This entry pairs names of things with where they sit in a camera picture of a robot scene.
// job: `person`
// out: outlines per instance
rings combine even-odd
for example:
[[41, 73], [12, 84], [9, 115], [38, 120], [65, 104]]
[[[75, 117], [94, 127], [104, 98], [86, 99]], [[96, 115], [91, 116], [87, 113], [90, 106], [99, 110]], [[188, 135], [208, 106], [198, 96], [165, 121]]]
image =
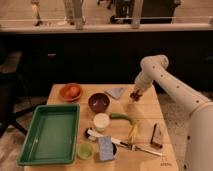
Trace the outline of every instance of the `person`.
[[39, 0], [31, 0], [32, 10], [37, 19], [35, 26], [39, 26], [42, 24], [42, 20], [39, 14]]

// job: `brown bowl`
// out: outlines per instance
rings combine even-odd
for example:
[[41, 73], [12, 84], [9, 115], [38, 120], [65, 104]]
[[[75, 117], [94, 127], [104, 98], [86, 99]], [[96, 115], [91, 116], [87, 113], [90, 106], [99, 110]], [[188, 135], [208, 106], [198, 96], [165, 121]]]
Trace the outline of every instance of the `brown bowl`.
[[95, 113], [104, 113], [108, 108], [110, 100], [104, 93], [95, 93], [90, 96], [88, 105]]
[[72, 102], [79, 99], [82, 93], [82, 88], [77, 83], [65, 84], [59, 91], [61, 99], [66, 102]]

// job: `green cup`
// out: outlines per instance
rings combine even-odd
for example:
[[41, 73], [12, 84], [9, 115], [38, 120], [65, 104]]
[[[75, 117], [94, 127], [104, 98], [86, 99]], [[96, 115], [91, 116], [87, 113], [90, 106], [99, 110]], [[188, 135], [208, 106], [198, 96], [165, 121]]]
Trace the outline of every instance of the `green cup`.
[[89, 142], [83, 142], [77, 147], [77, 155], [82, 160], [87, 160], [93, 155], [93, 147]]

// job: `orange bowl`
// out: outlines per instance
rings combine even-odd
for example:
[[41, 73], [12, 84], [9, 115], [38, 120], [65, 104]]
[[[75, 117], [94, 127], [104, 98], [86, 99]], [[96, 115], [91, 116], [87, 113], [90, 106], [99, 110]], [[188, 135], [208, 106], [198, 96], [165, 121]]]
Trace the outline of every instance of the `orange bowl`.
[[77, 83], [65, 84], [59, 91], [61, 99], [66, 102], [72, 102], [79, 99], [82, 93], [82, 87]]

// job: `bowl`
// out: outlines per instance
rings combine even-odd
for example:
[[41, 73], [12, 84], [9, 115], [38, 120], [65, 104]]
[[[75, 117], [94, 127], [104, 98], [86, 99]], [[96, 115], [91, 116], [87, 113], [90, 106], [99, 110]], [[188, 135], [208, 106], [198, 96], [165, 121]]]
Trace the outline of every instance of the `bowl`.
[[108, 108], [110, 100], [104, 93], [95, 93], [90, 96], [88, 105], [95, 113], [104, 113]]
[[89, 142], [83, 142], [77, 147], [77, 155], [82, 160], [87, 160], [93, 155], [93, 147]]
[[65, 84], [59, 91], [61, 99], [66, 102], [72, 102], [79, 99], [82, 93], [82, 87], [77, 83]]

